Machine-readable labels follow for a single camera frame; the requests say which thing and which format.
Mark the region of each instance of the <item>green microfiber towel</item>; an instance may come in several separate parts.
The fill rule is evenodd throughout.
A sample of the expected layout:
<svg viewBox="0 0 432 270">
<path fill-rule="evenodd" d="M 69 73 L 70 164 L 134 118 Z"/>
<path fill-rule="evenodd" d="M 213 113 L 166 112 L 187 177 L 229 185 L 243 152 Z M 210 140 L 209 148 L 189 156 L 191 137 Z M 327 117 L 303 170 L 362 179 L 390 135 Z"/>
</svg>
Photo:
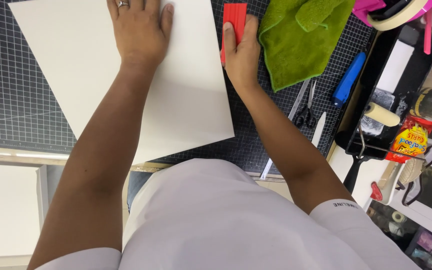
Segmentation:
<svg viewBox="0 0 432 270">
<path fill-rule="evenodd" d="M 306 32 L 315 30 L 318 26 L 328 28 L 323 23 L 333 13 L 334 8 L 344 0 L 309 0 L 296 13 L 296 21 Z"/>
<path fill-rule="evenodd" d="M 271 0 L 259 28 L 259 41 L 274 92 L 323 73 L 343 32 L 355 0 L 343 0 L 321 23 L 306 32 L 296 14 L 308 0 Z"/>
</svg>

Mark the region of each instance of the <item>ring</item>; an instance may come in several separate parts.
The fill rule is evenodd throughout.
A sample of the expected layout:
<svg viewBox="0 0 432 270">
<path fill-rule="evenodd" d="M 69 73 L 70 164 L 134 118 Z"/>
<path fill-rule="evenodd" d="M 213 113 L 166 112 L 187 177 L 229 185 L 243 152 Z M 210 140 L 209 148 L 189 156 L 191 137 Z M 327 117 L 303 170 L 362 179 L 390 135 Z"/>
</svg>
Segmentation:
<svg viewBox="0 0 432 270">
<path fill-rule="evenodd" d="M 117 4 L 117 7 L 121 8 L 122 6 L 129 6 L 129 3 L 124 2 L 124 1 L 119 1 L 119 3 Z"/>
</svg>

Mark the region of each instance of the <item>blue utility knife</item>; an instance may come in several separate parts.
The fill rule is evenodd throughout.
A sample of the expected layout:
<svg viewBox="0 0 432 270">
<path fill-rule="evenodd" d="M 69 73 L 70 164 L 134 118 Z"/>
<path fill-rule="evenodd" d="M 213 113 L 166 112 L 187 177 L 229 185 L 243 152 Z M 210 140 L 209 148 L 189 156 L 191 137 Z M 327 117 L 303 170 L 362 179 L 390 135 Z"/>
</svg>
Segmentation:
<svg viewBox="0 0 432 270">
<path fill-rule="evenodd" d="M 343 104 L 350 95 L 351 87 L 353 86 L 356 77 L 360 73 L 361 68 L 363 68 L 364 61 L 366 61 L 366 53 L 362 51 L 356 55 L 353 62 L 344 74 L 343 79 L 336 87 L 336 91 L 331 98 L 334 106 L 338 108 L 343 107 Z"/>
</svg>

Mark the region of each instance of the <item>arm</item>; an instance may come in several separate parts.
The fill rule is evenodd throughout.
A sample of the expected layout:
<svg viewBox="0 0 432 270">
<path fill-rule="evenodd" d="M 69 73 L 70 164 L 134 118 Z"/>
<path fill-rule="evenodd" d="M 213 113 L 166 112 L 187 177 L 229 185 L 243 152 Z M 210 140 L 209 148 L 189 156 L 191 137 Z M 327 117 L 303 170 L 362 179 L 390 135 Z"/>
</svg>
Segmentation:
<svg viewBox="0 0 432 270">
<path fill-rule="evenodd" d="M 293 125 L 258 84 L 261 47 L 258 19 L 247 15 L 241 43 L 236 46 L 231 23 L 224 25 L 225 69 L 251 114 L 261 141 L 287 182 L 294 203 L 310 213 L 332 199 L 353 200 L 318 149 Z"/>
<path fill-rule="evenodd" d="M 107 0 L 121 67 L 64 167 L 28 269 L 93 248 L 122 249 L 121 193 L 135 157 L 143 109 L 163 61 L 173 6 L 160 0 Z"/>
</svg>

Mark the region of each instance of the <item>white cloth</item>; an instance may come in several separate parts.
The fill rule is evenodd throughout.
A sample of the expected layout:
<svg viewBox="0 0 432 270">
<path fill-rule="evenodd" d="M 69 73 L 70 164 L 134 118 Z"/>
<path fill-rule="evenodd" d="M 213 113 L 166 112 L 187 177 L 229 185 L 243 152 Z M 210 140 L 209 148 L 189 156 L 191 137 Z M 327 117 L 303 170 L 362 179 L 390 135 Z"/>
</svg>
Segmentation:
<svg viewBox="0 0 432 270">
<path fill-rule="evenodd" d="M 217 159 L 155 173 L 136 195 L 122 255 L 79 251 L 38 270 L 419 269 L 356 203 L 310 215 Z"/>
</svg>

